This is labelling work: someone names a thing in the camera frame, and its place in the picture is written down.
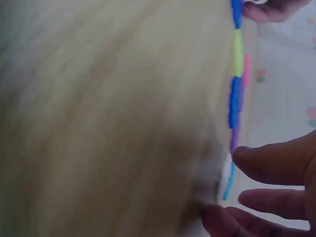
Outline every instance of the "plastic bead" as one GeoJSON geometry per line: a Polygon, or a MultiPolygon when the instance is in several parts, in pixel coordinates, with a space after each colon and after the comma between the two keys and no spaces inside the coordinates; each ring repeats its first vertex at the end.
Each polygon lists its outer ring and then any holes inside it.
{"type": "Polygon", "coordinates": [[[234,129],[239,126],[239,112],[230,111],[229,112],[229,128],[234,129]]]}
{"type": "Polygon", "coordinates": [[[243,74],[243,42],[241,30],[234,30],[234,39],[232,47],[232,66],[234,76],[241,78],[243,74]]]}

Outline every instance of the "hair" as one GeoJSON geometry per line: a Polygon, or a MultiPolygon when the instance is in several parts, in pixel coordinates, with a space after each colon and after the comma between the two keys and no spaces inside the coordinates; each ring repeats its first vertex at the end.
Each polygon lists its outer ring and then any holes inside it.
{"type": "Polygon", "coordinates": [[[217,201],[227,2],[0,4],[1,236],[163,236],[217,201]]]}

